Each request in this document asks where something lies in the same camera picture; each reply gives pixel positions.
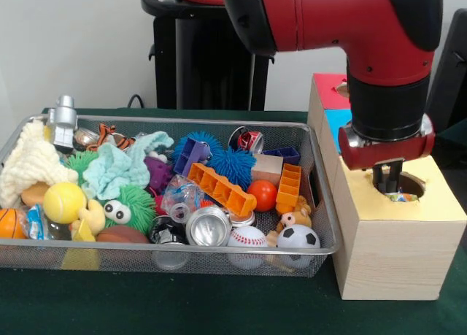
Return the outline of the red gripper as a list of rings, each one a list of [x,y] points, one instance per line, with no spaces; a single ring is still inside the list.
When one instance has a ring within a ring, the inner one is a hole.
[[[372,168],[373,185],[380,193],[399,191],[403,161],[412,161],[431,154],[435,132],[431,119],[424,114],[420,131],[415,136],[395,142],[376,142],[364,139],[349,123],[339,129],[338,141],[341,156],[350,170]],[[383,164],[389,164],[386,179]]]

